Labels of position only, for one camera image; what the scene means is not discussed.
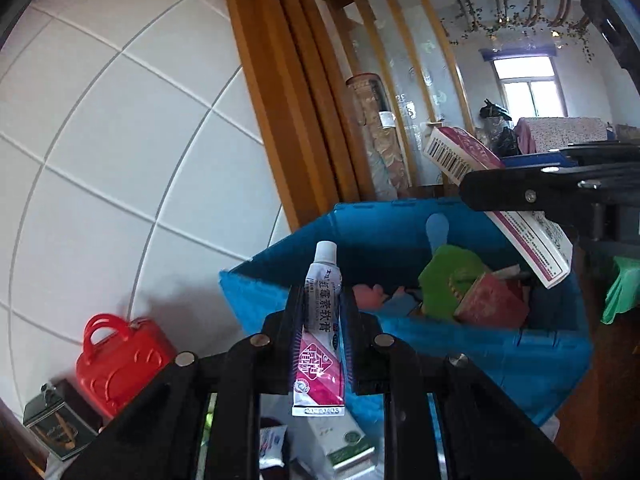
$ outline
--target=green toy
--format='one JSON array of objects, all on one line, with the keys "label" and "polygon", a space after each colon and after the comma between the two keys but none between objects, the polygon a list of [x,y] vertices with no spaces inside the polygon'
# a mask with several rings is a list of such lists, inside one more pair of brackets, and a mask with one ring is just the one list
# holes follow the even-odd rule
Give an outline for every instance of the green toy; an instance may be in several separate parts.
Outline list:
[{"label": "green toy", "polygon": [[613,323],[616,314],[628,312],[636,306],[636,294],[640,288],[640,262],[631,258],[614,256],[620,273],[607,293],[602,314],[604,324]]},{"label": "green toy", "polygon": [[454,245],[441,245],[418,276],[422,313],[453,321],[453,313],[479,276],[487,272],[480,257]]}]

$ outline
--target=dark gift box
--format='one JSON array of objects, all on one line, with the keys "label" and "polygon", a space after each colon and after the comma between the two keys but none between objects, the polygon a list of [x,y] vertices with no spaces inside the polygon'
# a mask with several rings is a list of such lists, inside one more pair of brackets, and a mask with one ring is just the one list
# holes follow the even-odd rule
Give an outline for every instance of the dark gift box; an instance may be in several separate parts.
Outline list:
[{"label": "dark gift box", "polygon": [[42,387],[40,395],[27,403],[22,423],[50,452],[68,460],[95,438],[102,417],[63,380]]}]

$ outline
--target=white tube cap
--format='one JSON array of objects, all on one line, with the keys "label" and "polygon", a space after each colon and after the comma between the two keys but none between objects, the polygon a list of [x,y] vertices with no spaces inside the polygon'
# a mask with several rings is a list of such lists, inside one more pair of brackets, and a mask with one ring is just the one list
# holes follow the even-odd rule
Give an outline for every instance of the white tube cap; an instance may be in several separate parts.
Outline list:
[{"label": "white tube cap", "polygon": [[337,265],[336,251],[338,246],[333,242],[318,242],[316,245],[316,257],[314,263],[325,263],[331,265]]}]

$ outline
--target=window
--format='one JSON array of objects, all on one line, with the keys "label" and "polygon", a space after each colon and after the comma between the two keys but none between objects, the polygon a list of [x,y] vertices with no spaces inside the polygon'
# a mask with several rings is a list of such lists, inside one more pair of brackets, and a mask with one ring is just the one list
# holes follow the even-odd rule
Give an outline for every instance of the window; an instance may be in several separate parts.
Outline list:
[{"label": "window", "polygon": [[566,117],[560,82],[551,58],[495,59],[494,67],[513,123],[521,117]]}]

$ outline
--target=barcode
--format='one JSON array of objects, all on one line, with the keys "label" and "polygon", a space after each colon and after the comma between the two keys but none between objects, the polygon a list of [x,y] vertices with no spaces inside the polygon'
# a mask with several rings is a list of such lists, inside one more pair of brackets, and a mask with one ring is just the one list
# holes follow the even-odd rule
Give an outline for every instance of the barcode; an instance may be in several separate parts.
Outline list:
[{"label": "barcode", "polygon": [[429,156],[454,180],[462,180],[471,171],[471,167],[439,139],[433,139]]}]

